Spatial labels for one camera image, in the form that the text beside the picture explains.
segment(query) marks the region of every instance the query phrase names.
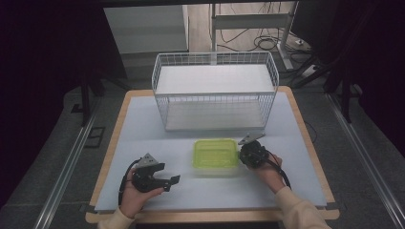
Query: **sleeve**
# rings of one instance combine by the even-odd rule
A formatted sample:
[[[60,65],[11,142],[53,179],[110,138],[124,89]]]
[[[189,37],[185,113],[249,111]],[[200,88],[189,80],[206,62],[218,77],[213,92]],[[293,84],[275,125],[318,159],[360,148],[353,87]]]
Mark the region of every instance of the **sleeve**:
[[[298,198],[288,187],[277,192],[276,202],[282,209],[283,223],[288,229],[330,228],[312,203]]]
[[[100,221],[98,223],[97,228],[98,229],[127,229],[131,225],[131,223],[134,222],[134,220],[135,219],[129,219],[129,218],[125,217],[121,213],[121,211],[119,210],[119,207],[118,207],[110,218]]]

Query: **metal rail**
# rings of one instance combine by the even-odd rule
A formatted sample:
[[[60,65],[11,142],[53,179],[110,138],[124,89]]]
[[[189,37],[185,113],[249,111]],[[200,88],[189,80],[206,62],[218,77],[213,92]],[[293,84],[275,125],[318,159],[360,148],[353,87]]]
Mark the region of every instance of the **metal rail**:
[[[346,122],[345,117],[342,116],[342,114],[340,113],[339,109],[340,106],[337,99],[334,96],[331,96],[330,94],[327,94],[327,98],[330,101],[330,104],[333,108],[334,113],[337,116],[340,125],[343,127],[345,134],[348,136],[352,144],[352,147],[357,153],[364,167],[364,170],[369,176],[369,179],[372,182],[375,191],[381,198],[396,228],[404,229],[405,215],[398,200],[391,191],[391,188],[385,182],[382,175],[378,172],[378,169],[376,168],[373,160],[370,158],[370,155],[368,154],[366,147],[363,145],[354,127],[350,123]]]
[[[72,150],[69,152],[65,165],[62,168],[62,172],[59,175],[54,187],[52,188],[50,195],[48,196],[41,213],[34,225],[34,229],[49,228],[53,220],[53,216],[59,206],[60,200],[65,193],[66,186],[72,176],[75,169],[75,165],[86,142],[87,136],[92,129],[93,123],[96,117],[96,111],[98,109],[101,98],[96,97],[91,110],[91,115],[87,124],[80,129],[80,133],[75,141]]]

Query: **gray floor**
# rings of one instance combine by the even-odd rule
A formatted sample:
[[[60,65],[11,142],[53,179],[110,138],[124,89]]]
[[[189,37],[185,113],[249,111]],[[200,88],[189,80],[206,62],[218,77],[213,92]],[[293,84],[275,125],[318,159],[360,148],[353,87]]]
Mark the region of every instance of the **gray floor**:
[[[279,71],[283,71],[280,56],[276,52],[273,56]],[[154,55],[123,55],[122,58],[128,79],[120,80],[134,89],[150,89]],[[288,85],[290,80],[291,76],[281,74],[281,85]],[[348,136],[339,124],[330,101],[322,91],[324,80],[325,78],[319,78],[293,92],[302,116],[309,124],[309,134],[314,140],[315,150],[340,209],[340,218],[328,220],[328,225],[332,228],[396,228],[350,144]],[[50,228],[96,228],[96,225],[85,221],[85,212],[82,209],[89,204],[121,102],[125,96],[125,91],[117,85],[107,80],[103,80],[103,84],[106,91],[101,97],[94,123],[94,127],[105,128],[103,138],[99,147],[94,147],[96,143],[93,139],[86,142],[87,147],[81,151]],[[33,228],[79,135],[82,117],[81,114],[72,114],[71,110],[74,104],[80,104],[80,97],[79,89],[66,94],[65,108],[53,133],[9,202],[1,209],[0,228]],[[355,98],[351,100],[351,117],[352,126],[404,208],[404,157],[368,119]],[[277,225],[273,223],[139,225],[138,228],[174,226],[177,228],[274,228]]]

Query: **floor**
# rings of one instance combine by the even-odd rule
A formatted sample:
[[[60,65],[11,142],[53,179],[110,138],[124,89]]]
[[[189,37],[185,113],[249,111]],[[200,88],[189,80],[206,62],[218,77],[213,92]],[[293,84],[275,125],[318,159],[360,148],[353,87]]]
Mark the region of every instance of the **floor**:
[[[222,5],[222,11],[232,13],[249,9],[263,10],[264,4],[256,5]],[[190,51],[209,52],[210,39],[207,26],[208,6],[190,6]],[[218,31],[218,44],[227,45],[235,50],[249,50],[259,30],[244,32],[232,42],[221,41]],[[231,39],[237,31],[224,31],[224,40]],[[294,46],[295,39],[289,38],[292,48],[307,51],[308,46]],[[219,47],[219,51],[229,51]],[[285,73],[280,55],[272,50],[274,61],[280,73],[280,85],[289,85],[292,80],[300,80]],[[308,58],[304,52],[294,55],[293,65],[298,68]],[[122,56],[126,67],[127,79],[122,82],[134,89],[150,89],[150,75],[154,64],[154,54],[126,54]],[[325,77],[310,82],[301,89],[293,90],[300,112],[307,123],[309,134],[315,150],[323,166],[330,188],[340,210],[337,220],[328,220],[332,228],[399,228],[393,223],[386,206],[376,192],[375,184],[364,169],[362,159],[351,144],[351,138],[340,124],[339,117],[334,111],[327,94],[323,93],[322,85]],[[115,127],[115,121],[125,96],[125,91],[103,80],[105,95],[91,98],[92,102],[99,101],[94,128],[103,129],[103,137],[98,142],[93,138],[87,139],[77,158],[69,182],[60,196],[54,215],[48,225],[37,228],[96,228],[87,223],[85,212],[89,209],[89,201],[96,185],[101,163],[106,153],[109,139]],[[338,99],[338,94],[331,96]],[[40,155],[20,182],[9,202],[1,209],[0,228],[33,228],[38,216],[57,182],[58,176],[67,161],[68,156],[80,135],[81,114],[72,113],[72,107],[81,103],[79,89],[74,89],[65,95],[65,109],[55,125],[51,136],[44,145]],[[405,207],[405,159],[393,144],[368,119],[356,99],[351,100],[352,127],[363,143],[370,158],[384,178],[398,204]],[[137,228],[283,228],[281,223],[243,223],[243,224],[172,224],[172,225],[137,225]]]

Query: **yellow-green lid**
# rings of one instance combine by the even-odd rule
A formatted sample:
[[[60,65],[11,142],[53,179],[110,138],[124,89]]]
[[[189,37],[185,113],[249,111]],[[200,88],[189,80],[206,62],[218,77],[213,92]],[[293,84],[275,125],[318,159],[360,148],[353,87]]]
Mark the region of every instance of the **yellow-green lid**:
[[[238,148],[233,139],[201,139],[194,143],[194,168],[232,168],[238,163]]]

